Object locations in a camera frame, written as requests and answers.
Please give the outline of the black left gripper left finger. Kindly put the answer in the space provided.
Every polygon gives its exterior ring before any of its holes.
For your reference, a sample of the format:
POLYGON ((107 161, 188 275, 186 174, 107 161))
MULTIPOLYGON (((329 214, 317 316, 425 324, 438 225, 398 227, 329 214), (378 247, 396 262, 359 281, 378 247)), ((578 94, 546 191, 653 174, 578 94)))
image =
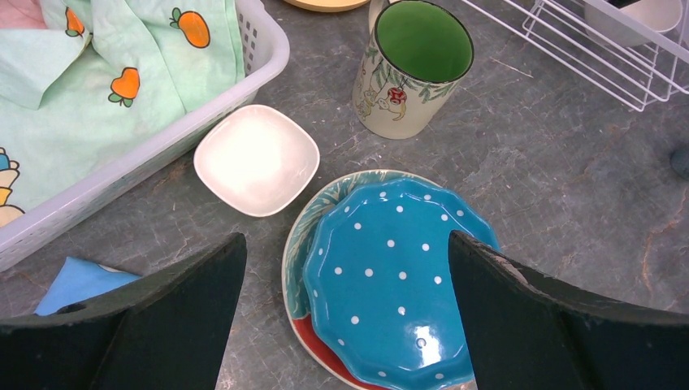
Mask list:
POLYGON ((54 314, 1 321, 4 389, 212 389, 247 244, 223 243, 54 314))

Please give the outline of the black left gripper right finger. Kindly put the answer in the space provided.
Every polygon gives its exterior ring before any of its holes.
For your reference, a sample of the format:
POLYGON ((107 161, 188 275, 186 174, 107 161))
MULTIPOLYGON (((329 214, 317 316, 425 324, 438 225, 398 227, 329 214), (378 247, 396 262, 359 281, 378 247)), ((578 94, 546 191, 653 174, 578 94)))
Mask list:
POLYGON ((457 230, 448 265, 478 388, 687 388, 686 314, 578 288, 457 230))

